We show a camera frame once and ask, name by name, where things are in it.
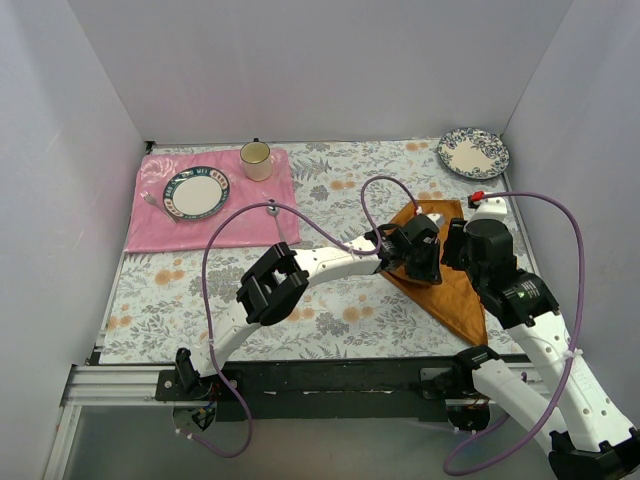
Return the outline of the brown satin napkin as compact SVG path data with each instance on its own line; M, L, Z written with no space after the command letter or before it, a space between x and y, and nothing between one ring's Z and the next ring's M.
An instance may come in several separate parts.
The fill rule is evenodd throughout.
M443 215L445 224L438 236L443 244L448 236L450 221L454 218L463 218L460 201L417 200L417 202L423 213ZM415 208L409 201L392 218L391 223L404 226L414 216ZM441 266L440 271L442 283L439 285L428 285L409 279L404 267L391 273L382 273L382 275L459 338L472 346L488 345L485 310L466 274L447 266Z

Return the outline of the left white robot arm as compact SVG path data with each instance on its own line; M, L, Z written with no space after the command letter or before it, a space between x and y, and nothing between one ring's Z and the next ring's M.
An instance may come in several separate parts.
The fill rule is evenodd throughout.
M306 290L333 280L394 272L399 268L427 285L442 282L440 214L419 213L404 224L383 224L346 243L344 249L294 250L271 246L241 277L231 304L214 315L203 294L208 334L200 344L176 353L176 383L190 399L205 398L213 377L249 336L288 317Z

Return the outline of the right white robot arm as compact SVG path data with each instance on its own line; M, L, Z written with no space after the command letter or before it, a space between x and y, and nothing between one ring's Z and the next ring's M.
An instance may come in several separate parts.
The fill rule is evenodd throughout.
M482 305L525 352L544 398L493 350L457 355L454 389L489 397L534 439L559 479L621 479L639 467L639 431L605 393L570 335L558 302L537 275L517 265L513 239L495 219L451 221L442 263L467 274Z

